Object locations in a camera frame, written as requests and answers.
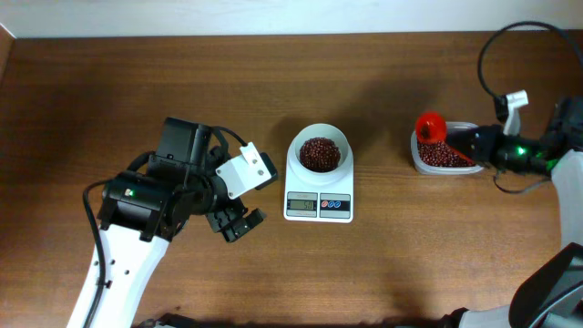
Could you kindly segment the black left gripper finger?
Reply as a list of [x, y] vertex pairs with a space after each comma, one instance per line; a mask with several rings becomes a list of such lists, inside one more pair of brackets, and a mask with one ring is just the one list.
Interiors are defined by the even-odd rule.
[[233, 243], [242, 236], [260, 225], [267, 215], [259, 210], [253, 210], [249, 215], [236, 218], [222, 230], [222, 235], [227, 243]]
[[215, 233], [228, 229], [235, 221], [236, 216], [237, 212], [230, 208], [217, 210], [205, 215], [211, 230]]

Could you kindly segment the red plastic scoop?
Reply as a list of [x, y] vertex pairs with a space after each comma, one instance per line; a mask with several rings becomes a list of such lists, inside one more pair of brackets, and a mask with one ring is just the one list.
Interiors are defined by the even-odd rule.
[[434, 112], [424, 113], [415, 122], [417, 140], [423, 143], [443, 141], [447, 136], [445, 119]]

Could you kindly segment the white digital kitchen scale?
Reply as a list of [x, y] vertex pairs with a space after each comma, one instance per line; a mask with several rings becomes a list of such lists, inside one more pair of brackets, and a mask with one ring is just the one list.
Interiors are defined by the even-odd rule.
[[283, 216], [291, 221], [350, 223], [354, 218], [353, 152], [344, 135], [324, 136], [340, 152], [336, 169], [314, 172], [300, 162], [307, 138], [297, 136], [288, 148]]

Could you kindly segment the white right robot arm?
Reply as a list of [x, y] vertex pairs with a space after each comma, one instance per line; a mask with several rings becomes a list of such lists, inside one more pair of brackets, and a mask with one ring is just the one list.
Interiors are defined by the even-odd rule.
[[503, 126], [462, 130], [445, 142], [476, 163], [551, 182], [558, 197], [562, 249], [520, 285], [509, 305], [460, 309], [452, 314], [452, 327], [582, 325], [582, 99], [562, 99], [540, 139], [520, 137], [518, 122], [517, 114], [511, 114]]

